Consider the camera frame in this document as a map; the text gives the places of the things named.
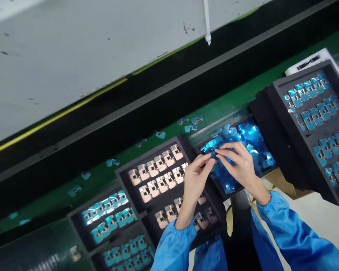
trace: electronic component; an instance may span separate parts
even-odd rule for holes
[[[142,180],[140,179],[140,176],[137,175],[136,169],[132,169],[132,170],[128,171],[128,175],[129,175],[129,178],[131,179],[131,182],[134,186],[141,183]]]
[[[164,151],[162,157],[165,159],[167,167],[170,167],[176,163],[173,154],[170,151]]]
[[[191,131],[197,131],[197,126],[196,125],[185,126],[185,132],[191,132]]]
[[[156,217],[158,226],[161,229],[164,229],[168,226],[168,219],[165,217],[165,213],[163,210],[155,213],[154,216]]]
[[[166,216],[168,219],[168,222],[172,222],[175,221],[177,218],[177,212],[176,209],[174,208],[173,204],[170,204],[168,206],[165,207],[165,212],[166,212]]]
[[[317,126],[322,126],[324,124],[324,120],[316,107],[309,109],[309,112]]]
[[[140,176],[142,181],[145,181],[145,180],[150,178],[150,174],[147,170],[146,164],[141,164],[137,168],[138,168],[139,176]]]
[[[150,190],[148,189],[148,187],[146,185],[141,186],[139,188],[139,193],[140,193],[144,203],[147,203],[152,199],[152,195],[150,193]]]
[[[314,122],[314,120],[312,119],[309,111],[305,111],[303,113],[301,113],[302,118],[304,119],[305,125],[308,128],[309,131],[312,131],[315,129],[316,124]]]
[[[298,97],[295,89],[289,90],[288,93],[296,108],[302,106],[302,100]]]
[[[324,121],[330,120],[331,115],[324,104],[317,104],[316,107]]]
[[[166,192],[166,191],[169,189],[169,187],[168,187],[168,185],[165,183],[164,179],[165,179],[165,178],[164,178],[163,176],[160,176],[160,177],[156,178],[156,182],[157,182],[157,185],[158,185],[158,189],[159,189],[159,191],[160,191],[161,193],[164,193],[164,192]]]
[[[165,182],[170,189],[174,188],[177,185],[176,181],[173,179],[171,172],[167,172],[165,175],[163,175],[163,177],[165,178]]]
[[[182,125],[185,121],[189,121],[188,116],[184,116],[184,117],[180,118],[179,120],[177,120],[177,124]]]
[[[175,157],[177,161],[183,158],[182,151],[180,151],[180,148],[178,147],[177,144],[172,145],[169,149],[171,150],[173,156]]]
[[[159,170],[159,172],[165,170],[167,168],[166,163],[163,160],[162,155],[156,156],[153,161],[156,163],[156,166]]]
[[[191,118],[191,122],[193,125],[196,125],[200,120],[203,121],[202,115],[195,116],[194,118]]]
[[[147,187],[152,195],[152,198],[155,198],[159,194],[161,194],[161,191],[159,190],[159,187],[157,185],[156,181],[150,181],[147,183]]]
[[[172,173],[174,175],[174,178],[176,179],[177,184],[180,184],[185,180],[185,172],[182,168],[176,167],[172,169]]]
[[[157,169],[157,165],[155,162],[149,161],[147,162],[147,168],[148,168],[148,173],[150,174],[151,177],[155,177],[159,174],[159,170]]]

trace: small metal part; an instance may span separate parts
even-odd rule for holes
[[[161,229],[164,229],[168,226],[168,219],[165,217],[165,213],[163,210],[155,213],[154,216],[156,217],[158,226]]]
[[[159,190],[158,184],[156,181],[150,181],[147,183],[147,187],[152,195],[152,198],[155,198],[156,196],[161,194],[161,191]]]
[[[139,188],[139,193],[140,193],[144,203],[147,203],[152,199],[152,195],[151,195],[151,193],[150,193],[150,191],[149,191],[149,189],[146,185],[141,186]]]
[[[289,90],[288,93],[296,108],[303,105],[302,100],[299,98],[295,89]]]
[[[137,168],[138,168],[139,176],[142,181],[145,181],[150,178],[150,173],[148,172],[146,164],[141,164]]]
[[[174,156],[173,156],[172,152],[164,151],[162,153],[162,156],[165,159],[166,165],[168,167],[170,167],[170,166],[172,166],[172,165],[174,165],[176,163],[176,160],[174,159]]]
[[[163,176],[156,178],[156,182],[157,182],[157,185],[158,185],[158,189],[161,193],[164,193],[164,192],[169,190],[169,187],[165,183],[165,178]]]
[[[173,156],[175,157],[176,161],[178,161],[181,158],[183,158],[183,153],[182,153],[182,151],[180,150],[180,148],[178,147],[177,144],[172,145],[169,149],[171,150],[171,152],[172,152]]]
[[[185,180],[185,172],[182,168],[176,167],[172,169],[174,178],[176,179],[177,184],[182,183]]]
[[[177,120],[177,124],[182,125],[185,121],[189,121],[188,116],[184,116],[184,117],[180,118],[179,120]]]
[[[167,165],[165,161],[163,160],[162,155],[156,156],[153,161],[156,163],[156,166],[159,170],[159,172],[165,170],[167,168]]]
[[[310,115],[313,117],[315,124],[318,127],[324,124],[324,120],[316,107],[309,109],[309,112],[310,112]]]
[[[195,116],[194,118],[191,118],[191,122],[193,125],[196,125],[200,120],[203,121],[202,115]]]
[[[309,131],[312,131],[316,128],[315,121],[310,115],[309,111],[305,111],[301,113],[302,118],[304,119],[305,125],[308,128]]]
[[[137,184],[140,184],[142,180],[140,179],[140,176],[137,174],[137,169],[132,169],[128,171],[129,178],[131,179],[131,182],[134,186]]]

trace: finger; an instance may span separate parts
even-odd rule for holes
[[[205,179],[207,179],[208,175],[210,174],[212,168],[214,167],[214,164],[216,163],[216,160],[211,158],[205,165],[205,167],[203,168],[200,176],[204,176]]]
[[[234,161],[236,164],[238,164],[241,161],[241,157],[238,156],[233,151],[223,150],[223,149],[216,149],[215,152],[217,152],[218,154],[221,154],[222,156],[227,156],[232,161]]]
[[[220,154],[217,154],[216,157],[220,159],[221,163],[224,165],[224,167],[227,169],[227,171],[233,176],[235,174],[235,167],[230,164],[230,162],[227,161],[225,156],[222,156]]]

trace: yellow stripe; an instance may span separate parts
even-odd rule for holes
[[[83,105],[89,103],[91,100],[97,98],[99,95],[102,95],[103,93],[105,93],[105,92],[111,90],[112,88],[114,88],[114,87],[116,87],[116,86],[122,84],[122,83],[125,82],[125,81],[127,81],[127,79],[126,79],[126,78],[123,78],[123,79],[121,79],[121,80],[115,82],[114,84],[112,84],[112,85],[110,85],[110,86],[107,86],[106,88],[104,88],[104,89],[102,89],[102,90],[100,90],[100,91],[94,93],[92,96],[88,97],[88,98],[85,99],[84,101],[82,101],[82,102],[80,102],[80,103],[74,105],[73,107],[71,107],[71,108],[65,110],[64,112],[62,112],[62,113],[56,115],[56,116],[53,117],[52,119],[49,119],[49,120],[43,122],[42,124],[39,124],[38,126],[34,127],[33,129],[31,129],[31,130],[25,132],[24,134],[22,134],[22,135],[20,135],[20,136],[18,136],[18,137],[16,137],[16,138],[14,138],[13,140],[10,140],[9,142],[5,143],[4,145],[1,145],[1,146],[0,146],[0,151],[2,151],[2,150],[4,150],[4,149],[6,149],[7,147],[9,147],[9,146],[11,146],[11,145],[13,145],[13,144],[19,142],[19,141],[22,140],[22,139],[28,137],[29,135],[31,135],[31,134],[35,133],[36,131],[40,130],[41,128],[43,128],[43,127],[49,125],[50,123],[56,121],[57,119],[60,119],[61,117],[63,117],[63,116],[65,116],[65,115],[69,114],[70,112],[72,112],[72,111],[78,109],[79,107],[81,107],[81,106],[83,106]]]

